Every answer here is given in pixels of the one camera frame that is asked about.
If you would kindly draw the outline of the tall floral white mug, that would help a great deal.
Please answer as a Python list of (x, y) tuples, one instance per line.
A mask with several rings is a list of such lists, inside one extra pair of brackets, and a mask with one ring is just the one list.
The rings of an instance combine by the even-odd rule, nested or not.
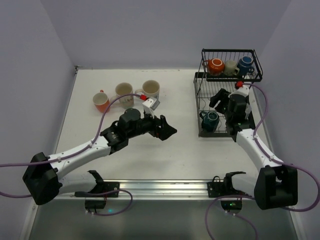
[(141, 89), (137, 89), (135, 94), (143, 94), (149, 98), (159, 99), (160, 84), (155, 80), (147, 80), (142, 84)]

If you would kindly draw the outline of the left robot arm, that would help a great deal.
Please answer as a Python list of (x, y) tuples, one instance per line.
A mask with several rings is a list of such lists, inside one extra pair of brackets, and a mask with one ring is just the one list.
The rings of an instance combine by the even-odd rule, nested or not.
[(88, 170), (80, 175), (72, 174), (72, 171), (122, 150), (134, 137), (150, 134), (165, 141), (176, 133), (177, 130), (167, 123), (164, 115), (156, 117), (130, 108), (95, 139), (58, 154), (35, 154), (22, 180), (37, 205), (47, 204), (66, 193), (100, 194), (104, 181), (97, 171)]

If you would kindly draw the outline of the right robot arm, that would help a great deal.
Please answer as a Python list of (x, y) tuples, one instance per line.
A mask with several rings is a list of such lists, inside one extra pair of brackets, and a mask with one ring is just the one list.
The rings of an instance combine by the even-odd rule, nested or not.
[(243, 86), (234, 92), (220, 89), (210, 98), (210, 107), (225, 117), (226, 131), (249, 156), (256, 169), (257, 178), (251, 178), (243, 171), (229, 172), (220, 186), (213, 189), (221, 196), (244, 194), (255, 199), (262, 210), (294, 206), (298, 202), (298, 172), (286, 166), (255, 133), (249, 88)]

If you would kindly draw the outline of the beige mug upper shelf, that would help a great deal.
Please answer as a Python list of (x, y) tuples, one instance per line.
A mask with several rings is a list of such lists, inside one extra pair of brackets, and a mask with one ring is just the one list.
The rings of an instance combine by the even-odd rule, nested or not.
[(238, 63), (234, 60), (227, 60), (224, 62), (223, 74), (226, 76), (237, 76), (240, 69), (238, 68)]

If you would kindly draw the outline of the blue mug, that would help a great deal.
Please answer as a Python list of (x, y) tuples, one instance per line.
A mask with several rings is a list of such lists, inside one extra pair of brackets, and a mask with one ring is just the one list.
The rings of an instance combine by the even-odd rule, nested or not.
[(255, 71), (253, 64), (254, 59), (251, 56), (243, 56), (240, 58), (237, 63), (237, 68), (239, 69), (238, 75), (245, 76), (247, 74), (253, 74)]

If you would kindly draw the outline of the salmon orange mug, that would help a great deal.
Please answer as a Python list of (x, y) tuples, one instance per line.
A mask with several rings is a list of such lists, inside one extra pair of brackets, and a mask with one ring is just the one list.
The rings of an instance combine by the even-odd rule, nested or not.
[(104, 113), (110, 105), (110, 99), (102, 89), (93, 96), (92, 101), (101, 113)]

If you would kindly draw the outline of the aluminium mounting rail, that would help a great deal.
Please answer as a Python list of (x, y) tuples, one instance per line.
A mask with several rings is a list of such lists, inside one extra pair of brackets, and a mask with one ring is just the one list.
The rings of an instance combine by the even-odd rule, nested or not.
[[(118, 190), (123, 189), (141, 196), (208, 196), (205, 180), (106, 180), (91, 173), (70, 175), (61, 180), (48, 180), (41, 184), (32, 194), (38, 205), (53, 200), (58, 195), (75, 192), (90, 192), (97, 184), (103, 182), (120, 182)], [(243, 172), (236, 172), (231, 182), (239, 195), (253, 197), (254, 193), (263, 190), (264, 184)]]

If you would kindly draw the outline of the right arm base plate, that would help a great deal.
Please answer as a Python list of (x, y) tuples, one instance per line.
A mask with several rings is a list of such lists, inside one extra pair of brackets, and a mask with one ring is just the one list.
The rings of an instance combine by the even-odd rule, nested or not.
[(209, 198), (217, 198), (238, 195), (240, 191), (233, 187), (232, 177), (226, 174), (224, 178), (216, 175), (211, 181), (207, 182), (207, 193)]

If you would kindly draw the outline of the dark teal mug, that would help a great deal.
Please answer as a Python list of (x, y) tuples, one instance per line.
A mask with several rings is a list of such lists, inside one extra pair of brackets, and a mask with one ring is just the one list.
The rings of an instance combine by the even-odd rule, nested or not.
[(202, 119), (201, 127), (203, 130), (211, 133), (216, 131), (220, 122), (220, 117), (216, 111), (201, 111), (199, 116)]

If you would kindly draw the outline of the cream floral mug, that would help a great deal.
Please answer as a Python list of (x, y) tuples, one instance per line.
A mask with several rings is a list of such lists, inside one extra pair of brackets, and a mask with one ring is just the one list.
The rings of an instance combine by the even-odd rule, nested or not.
[(122, 82), (115, 87), (115, 96), (110, 99), (110, 102), (114, 101), (120, 96), (126, 95), (121, 97), (118, 102), (124, 109), (132, 108), (134, 106), (134, 96), (128, 94), (133, 94), (133, 92), (133, 87), (130, 83)]

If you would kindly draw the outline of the orange round mug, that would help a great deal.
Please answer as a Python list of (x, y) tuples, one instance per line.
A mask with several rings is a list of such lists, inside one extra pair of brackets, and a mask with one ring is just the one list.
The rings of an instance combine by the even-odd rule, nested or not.
[(202, 65), (206, 67), (207, 72), (212, 76), (219, 76), (225, 69), (224, 62), (219, 58), (205, 60)]

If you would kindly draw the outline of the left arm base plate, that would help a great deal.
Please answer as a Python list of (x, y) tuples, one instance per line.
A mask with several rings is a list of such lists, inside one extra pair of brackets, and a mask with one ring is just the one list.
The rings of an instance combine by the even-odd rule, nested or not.
[(77, 191), (74, 193), (75, 197), (86, 198), (86, 197), (96, 197), (96, 198), (117, 198), (119, 193), (115, 190), (120, 189), (120, 182), (118, 181), (104, 181), (103, 183), (98, 183), (90, 192)]

